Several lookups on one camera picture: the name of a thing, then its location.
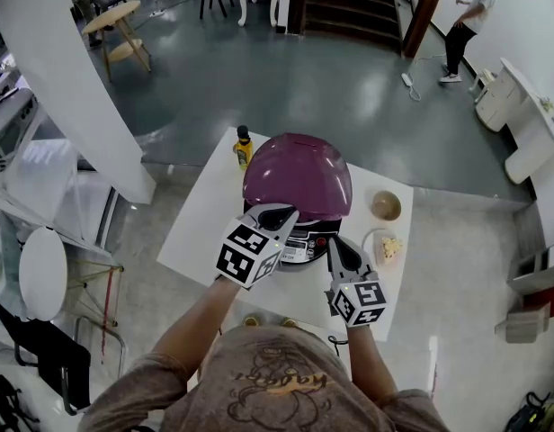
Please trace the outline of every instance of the wooden handrail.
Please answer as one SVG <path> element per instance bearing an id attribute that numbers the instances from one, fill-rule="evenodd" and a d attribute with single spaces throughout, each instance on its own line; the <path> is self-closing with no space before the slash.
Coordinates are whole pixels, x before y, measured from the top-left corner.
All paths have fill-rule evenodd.
<path id="1" fill-rule="evenodd" d="M 419 0 L 403 40 L 403 54 L 407 58 L 414 58 L 418 52 L 438 3 L 439 0 Z"/>
<path id="2" fill-rule="evenodd" d="M 299 34 L 305 31 L 305 1 L 306 0 L 290 0 L 287 22 L 288 33 Z"/>

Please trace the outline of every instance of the round table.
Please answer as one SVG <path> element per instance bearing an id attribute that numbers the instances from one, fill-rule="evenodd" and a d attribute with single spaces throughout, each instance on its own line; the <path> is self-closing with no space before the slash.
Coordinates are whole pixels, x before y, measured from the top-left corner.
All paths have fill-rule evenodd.
<path id="1" fill-rule="evenodd" d="M 111 62 L 121 61 L 122 59 L 128 58 L 132 54 L 135 54 L 139 62 L 147 70 L 151 72 L 151 67 L 149 66 L 149 61 L 151 55 L 143 45 L 143 41 L 138 37 L 138 35 L 133 31 L 127 20 L 126 16 L 133 13 L 139 8 L 141 2 L 139 0 L 131 0 L 124 4 L 118 4 L 110 10 L 107 10 L 104 13 L 101 13 L 91 22 L 89 22 L 81 31 L 84 35 L 94 33 L 97 31 L 101 32 L 102 39 L 102 50 L 103 50 L 103 61 L 105 64 L 105 71 L 107 72 L 107 77 L 109 81 L 112 81 L 112 75 L 109 68 Z M 111 53 L 107 53 L 107 45 L 105 43 L 105 27 L 114 25 L 119 29 L 121 35 L 125 39 L 120 46 L 115 48 Z"/>
<path id="2" fill-rule="evenodd" d="M 48 321 L 61 310 L 67 290 L 67 257 L 55 230 L 40 227 L 23 247 L 19 285 L 30 317 Z"/>

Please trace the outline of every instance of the round white tabletop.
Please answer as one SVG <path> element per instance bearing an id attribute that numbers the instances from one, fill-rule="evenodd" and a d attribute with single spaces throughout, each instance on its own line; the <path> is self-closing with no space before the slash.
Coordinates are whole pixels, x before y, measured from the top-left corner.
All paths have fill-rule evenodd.
<path id="1" fill-rule="evenodd" d="M 27 239 L 19 285 L 29 317 L 47 321 L 61 310 L 67 290 L 67 257 L 55 230 L 40 227 Z"/>

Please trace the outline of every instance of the brown shirt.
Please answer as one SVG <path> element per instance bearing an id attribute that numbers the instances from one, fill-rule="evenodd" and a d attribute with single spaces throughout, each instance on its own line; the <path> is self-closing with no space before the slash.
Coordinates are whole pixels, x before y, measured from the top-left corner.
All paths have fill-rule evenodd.
<path id="1" fill-rule="evenodd" d="M 126 430 L 160 409 L 165 432 L 447 432 L 426 393 L 402 391 L 375 405 L 329 347 L 298 328 L 234 328 L 189 392 L 187 381 L 173 358 L 145 355 L 88 409 L 79 432 Z"/>

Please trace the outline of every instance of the bottle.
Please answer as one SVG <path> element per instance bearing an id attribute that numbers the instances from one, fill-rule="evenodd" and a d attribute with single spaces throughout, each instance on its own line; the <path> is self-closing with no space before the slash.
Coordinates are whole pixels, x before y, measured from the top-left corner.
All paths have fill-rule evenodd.
<path id="1" fill-rule="evenodd" d="M 233 146 L 233 151 L 237 154 L 241 169 L 246 170 L 253 156 L 253 141 L 249 138 L 249 130 L 245 125 L 237 127 L 237 137 L 239 140 Z"/>

